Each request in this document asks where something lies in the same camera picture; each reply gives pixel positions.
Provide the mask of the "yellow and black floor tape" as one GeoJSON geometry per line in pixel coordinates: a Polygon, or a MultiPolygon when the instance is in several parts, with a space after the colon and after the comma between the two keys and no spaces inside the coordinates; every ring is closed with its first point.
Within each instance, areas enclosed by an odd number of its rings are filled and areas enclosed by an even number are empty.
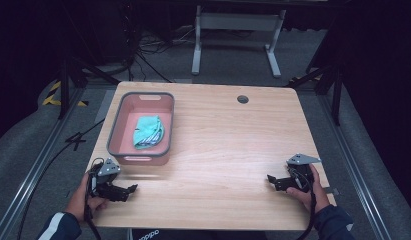
{"type": "Polygon", "coordinates": [[[56,105],[60,106],[61,101],[55,98],[56,93],[58,92],[59,88],[61,87],[61,82],[57,80],[52,87],[50,88],[48,94],[46,95],[45,99],[43,100],[43,105],[56,105]]]}

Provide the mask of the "teal cloth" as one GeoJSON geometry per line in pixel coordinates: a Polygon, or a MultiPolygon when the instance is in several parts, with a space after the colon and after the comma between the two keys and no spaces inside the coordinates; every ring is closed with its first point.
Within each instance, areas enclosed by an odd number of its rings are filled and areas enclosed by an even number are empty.
{"type": "Polygon", "coordinates": [[[165,133],[164,125],[158,115],[141,116],[133,133],[133,145],[136,149],[151,148],[159,144],[165,133]]]}

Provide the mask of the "person's left hand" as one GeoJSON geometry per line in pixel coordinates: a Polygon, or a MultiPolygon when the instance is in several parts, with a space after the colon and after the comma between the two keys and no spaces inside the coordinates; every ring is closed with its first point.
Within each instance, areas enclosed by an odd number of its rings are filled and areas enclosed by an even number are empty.
{"type": "Polygon", "coordinates": [[[89,197],[88,200],[85,200],[88,177],[89,175],[87,173],[83,175],[79,186],[65,208],[65,212],[72,214],[79,223],[84,221],[85,205],[88,205],[92,212],[95,212],[105,209],[108,204],[107,199],[100,197],[89,197]]]}

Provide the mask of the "black metal stand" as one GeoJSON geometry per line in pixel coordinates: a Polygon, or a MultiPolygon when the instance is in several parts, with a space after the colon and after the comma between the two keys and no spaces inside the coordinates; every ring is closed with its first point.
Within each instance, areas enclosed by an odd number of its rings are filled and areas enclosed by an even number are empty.
{"type": "Polygon", "coordinates": [[[118,85],[119,80],[112,77],[108,73],[99,68],[82,61],[81,59],[67,56],[61,64],[60,82],[61,82],[61,107],[59,119],[63,119],[70,108],[70,89],[69,81],[72,81],[76,88],[84,88],[87,85],[87,78],[83,73],[83,69],[89,70],[93,75],[104,79],[112,85],[118,85]]]}
{"type": "Polygon", "coordinates": [[[333,88],[332,93],[332,105],[331,105],[331,117],[334,123],[339,126],[339,110],[342,91],[342,73],[339,65],[329,65],[319,69],[316,69],[303,77],[294,77],[286,85],[287,88],[293,88],[305,84],[306,82],[319,77],[320,80],[314,87],[314,92],[317,95],[326,95],[330,88],[333,88]]]}

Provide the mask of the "aluminium floor rail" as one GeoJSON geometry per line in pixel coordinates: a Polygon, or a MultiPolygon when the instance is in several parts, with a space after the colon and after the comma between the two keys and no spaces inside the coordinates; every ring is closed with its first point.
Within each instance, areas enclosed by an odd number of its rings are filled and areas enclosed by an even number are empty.
{"type": "Polygon", "coordinates": [[[345,139],[340,126],[335,124],[331,115],[331,106],[324,96],[317,97],[324,115],[329,121],[329,126],[335,135],[336,141],[340,146],[342,156],[345,160],[347,172],[351,178],[352,184],[357,192],[360,203],[364,209],[367,219],[372,227],[377,240],[392,240],[391,235],[386,227],[380,211],[375,203],[373,195],[368,188],[362,173],[355,161],[350,147],[345,139]]]}
{"type": "Polygon", "coordinates": [[[56,105],[39,109],[0,140],[0,240],[32,240],[47,217],[61,210],[84,174],[112,89],[77,90],[59,119],[56,105]],[[65,140],[77,132],[77,151],[65,140]]]}

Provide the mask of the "pink basket with grey rim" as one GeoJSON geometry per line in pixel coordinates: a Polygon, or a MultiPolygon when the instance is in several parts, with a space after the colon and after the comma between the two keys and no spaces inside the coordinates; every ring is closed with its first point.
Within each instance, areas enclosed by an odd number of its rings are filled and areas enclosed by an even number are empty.
{"type": "Polygon", "coordinates": [[[174,97],[166,92],[124,94],[109,135],[109,154],[123,165],[165,165],[174,105],[174,97]]]}

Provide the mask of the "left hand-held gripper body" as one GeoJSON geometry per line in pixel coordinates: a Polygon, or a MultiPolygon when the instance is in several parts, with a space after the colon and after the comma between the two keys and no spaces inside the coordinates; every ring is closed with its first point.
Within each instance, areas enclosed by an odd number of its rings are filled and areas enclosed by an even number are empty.
{"type": "Polygon", "coordinates": [[[110,193],[121,192],[112,184],[119,173],[119,166],[110,158],[94,164],[89,170],[88,194],[92,197],[108,199],[110,193]]]}

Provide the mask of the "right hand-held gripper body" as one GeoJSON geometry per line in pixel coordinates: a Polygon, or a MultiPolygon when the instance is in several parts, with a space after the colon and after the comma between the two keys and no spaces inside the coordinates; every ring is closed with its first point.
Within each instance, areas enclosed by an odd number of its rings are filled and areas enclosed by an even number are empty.
{"type": "Polygon", "coordinates": [[[290,186],[308,192],[314,182],[314,176],[310,169],[313,163],[321,163],[320,158],[297,153],[287,161],[287,170],[290,174],[290,186]]]}

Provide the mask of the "black tape cross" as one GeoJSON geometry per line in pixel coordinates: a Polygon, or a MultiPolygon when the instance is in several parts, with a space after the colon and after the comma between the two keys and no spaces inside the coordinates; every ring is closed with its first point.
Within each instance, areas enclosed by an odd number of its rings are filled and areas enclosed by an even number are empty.
{"type": "Polygon", "coordinates": [[[80,145],[81,143],[84,143],[84,142],[85,142],[85,139],[83,138],[83,136],[84,136],[83,133],[77,132],[76,134],[74,134],[74,135],[72,135],[71,137],[67,138],[67,139],[65,140],[65,142],[66,142],[66,143],[69,143],[69,144],[73,144],[73,145],[74,145],[73,150],[74,150],[74,151],[77,151],[78,148],[79,148],[79,145],[80,145]]]}

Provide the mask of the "person's right hand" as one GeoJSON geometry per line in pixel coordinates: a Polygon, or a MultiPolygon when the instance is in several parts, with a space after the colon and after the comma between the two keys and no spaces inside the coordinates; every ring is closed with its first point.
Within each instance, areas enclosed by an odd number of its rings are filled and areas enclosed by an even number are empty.
{"type": "Polygon", "coordinates": [[[315,213],[318,213],[329,206],[330,202],[325,190],[321,186],[318,171],[312,164],[309,167],[314,177],[313,192],[304,193],[296,188],[289,187],[286,193],[301,202],[308,211],[314,210],[315,213]]]}

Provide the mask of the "grey metal desk frame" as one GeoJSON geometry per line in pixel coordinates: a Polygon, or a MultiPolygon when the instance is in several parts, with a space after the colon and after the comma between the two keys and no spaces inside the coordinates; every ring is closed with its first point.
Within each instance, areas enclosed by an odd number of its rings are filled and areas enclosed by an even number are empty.
{"type": "Polygon", "coordinates": [[[191,73],[200,73],[201,63],[201,31],[202,30],[244,30],[272,32],[272,40],[264,46],[267,59],[275,78],[281,77],[276,59],[275,48],[285,19],[285,10],[275,15],[241,14],[241,13],[208,13],[198,5],[195,17],[195,47],[191,73]]]}

